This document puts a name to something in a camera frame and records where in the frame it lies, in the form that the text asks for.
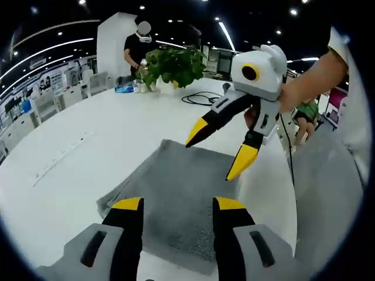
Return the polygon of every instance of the power strip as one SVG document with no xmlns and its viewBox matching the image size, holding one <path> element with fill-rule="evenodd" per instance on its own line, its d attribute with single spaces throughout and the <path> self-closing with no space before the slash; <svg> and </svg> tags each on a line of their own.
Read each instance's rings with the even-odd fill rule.
<svg viewBox="0 0 375 281">
<path fill-rule="evenodd" d="M 86 140 L 91 138 L 94 133 L 83 133 L 81 137 L 73 139 L 65 148 L 55 153 L 48 163 L 44 164 L 39 168 L 34 177 L 30 179 L 32 186 L 34 187 L 53 167 L 55 167 L 61 160 L 63 160 L 69 153 L 82 145 Z"/>
</svg>

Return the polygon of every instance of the black ceiling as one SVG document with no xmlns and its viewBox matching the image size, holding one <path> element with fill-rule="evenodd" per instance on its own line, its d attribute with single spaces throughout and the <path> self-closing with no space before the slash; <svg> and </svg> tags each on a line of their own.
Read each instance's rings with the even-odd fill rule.
<svg viewBox="0 0 375 281">
<path fill-rule="evenodd" d="M 319 57 L 326 52 L 329 30 L 332 24 L 331 12 L 327 1 L 309 0 L 86 0 L 79 5 L 79 0 L 31 0 L 15 2 L 9 16 L 2 15 L 2 36 L 0 53 L 0 75 L 25 57 L 56 44 L 93 37 L 94 40 L 70 44 L 44 53 L 45 57 L 61 58 L 68 55 L 84 56 L 96 53 L 97 26 L 100 22 L 81 23 L 50 29 L 17 45 L 28 36 L 43 29 L 62 23 L 78 20 L 98 19 L 101 22 L 116 12 L 146 15 L 153 27 L 152 33 L 158 33 L 159 40 L 182 44 L 189 41 L 189 36 L 182 31 L 183 25 L 191 24 L 202 32 L 202 43 L 231 49 L 215 17 L 218 16 L 232 38 L 238 51 L 248 51 L 253 45 L 279 45 L 288 60 L 301 57 Z M 289 9 L 296 8 L 297 16 L 292 16 Z M 17 56 L 10 50 L 16 45 Z M 301 72 L 312 63 L 293 63 L 292 69 Z M 20 76 L 25 67 L 21 65 L 6 76 L 2 84 L 9 85 Z"/>
</svg>

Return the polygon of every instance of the black cable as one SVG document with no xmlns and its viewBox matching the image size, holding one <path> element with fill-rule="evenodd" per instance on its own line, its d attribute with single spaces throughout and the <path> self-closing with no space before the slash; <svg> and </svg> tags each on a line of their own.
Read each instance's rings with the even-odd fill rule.
<svg viewBox="0 0 375 281">
<path fill-rule="evenodd" d="M 213 94 L 213 95 L 217 95 L 217 97 L 208 97 L 206 95 L 200 95 L 200 94 L 203 94 L 203 93 L 208 93 L 208 94 Z M 202 98 L 207 98 L 208 101 L 209 101 L 209 104 L 203 104 L 201 102 L 196 102 L 196 101 L 192 101 L 190 98 L 192 97 L 202 97 Z M 186 102 L 187 104 L 199 104 L 199 105 L 204 105 L 206 107 L 211 107 L 218 98 L 222 97 L 222 95 L 219 95 L 219 94 L 216 94 L 215 92 L 210 92 L 210 91 L 201 91 L 201 92 L 196 92 L 195 94 L 192 94 L 192 95 L 187 95 L 183 98 L 181 98 L 181 100 L 183 102 Z"/>
<path fill-rule="evenodd" d="M 293 181 L 293 186 L 294 186 L 294 172 L 293 172 L 293 161 L 292 161 L 292 145 L 291 145 L 291 139 L 289 138 L 289 135 L 287 133 L 287 129 L 284 124 L 284 120 L 282 119 L 282 116 L 280 114 L 282 126 L 284 127 L 285 134 L 287 135 L 288 142 L 289 142 L 289 155 L 290 155 L 290 160 L 291 160 L 291 172 L 292 172 L 292 181 Z"/>
</svg>

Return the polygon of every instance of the person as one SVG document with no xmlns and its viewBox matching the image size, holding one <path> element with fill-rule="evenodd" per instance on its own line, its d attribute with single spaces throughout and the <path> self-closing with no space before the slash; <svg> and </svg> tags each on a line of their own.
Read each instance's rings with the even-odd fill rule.
<svg viewBox="0 0 375 281">
<path fill-rule="evenodd" d="M 297 108 L 297 113 L 294 115 L 294 120 L 297 121 L 299 129 L 295 138 L 294 145 L 299 146 L 302 138 L 307 132 L 306 141 L 312 136 L 315 131 L 315 124 L 318 120 L 319 108 L 315 103 L 315 99 L 303 101 Z"/>
<path fill-rule="evenodd" d="M 47 76 L 47 78 L 46 78 L 46 89 L 48 89 L 49 87 L 51 87 L 51 78 L 49 76 Z"/>
<path fill-rule="evenodd" d="M 43 91 L 46 89 L 45 81 L 42 79 L 39 86 L 39 91 Z"/>
<path fill-rule="evenodd" d="M 135 77 L 136 71 L 144 67 L 141 65 L 141 61 L 146 58 L 148 52 L 156 49 L 157 46 L 149 35 L 151 25 L 140 16 L 137 16 L 134 22 L 137 25 L 137 32 L 127 37 L 124 45 L 124 57 L 131 66 L 131 75 Z"/>
<path fill-rule="evenodd" d="M 328 52 L 308 71 L 283 84 L 279 96 L 280 112 L 288 112 L 337 86 L 349 71 L 346 108 L 337 130 L 317 130 L 290 159 L 298 214 L 295 258 L 312 270 L 321 270 L 340 247 L 369 180 L 369 103 L 347 46 L 350 41 L 344 39 L 332 28 Z M 244 114 L 247 126 L 254 123 L 255 110 Z"/>
</svg>

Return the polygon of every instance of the green object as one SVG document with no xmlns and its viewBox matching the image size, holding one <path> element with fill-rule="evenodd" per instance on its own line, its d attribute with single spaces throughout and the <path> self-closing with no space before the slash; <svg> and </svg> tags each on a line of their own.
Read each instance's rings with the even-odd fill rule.
<svg viewBox="0 0 375 281">
<path fill-rule="evenodd" d="M 308 104 L 302 103 L 297 109 L 306 114 L 311 120 L 314 120 L 319 113 L 319 108 L 315 101 L 309 102 Z"/>
<path fill-rule="evenodd" d="M 185 88 L 195 79 L 203 77 L 206 66 L 201 62 L 202 57 L 206 56 L 194 46 L 184 50 L 156 49 L 146 54 L 147 72 L 137 71 L 137 76 L 142 78 L 147 87 L 156 83 L 161 76 L 165 83 L 176 81 L 179 88 Z"/>
</svg>

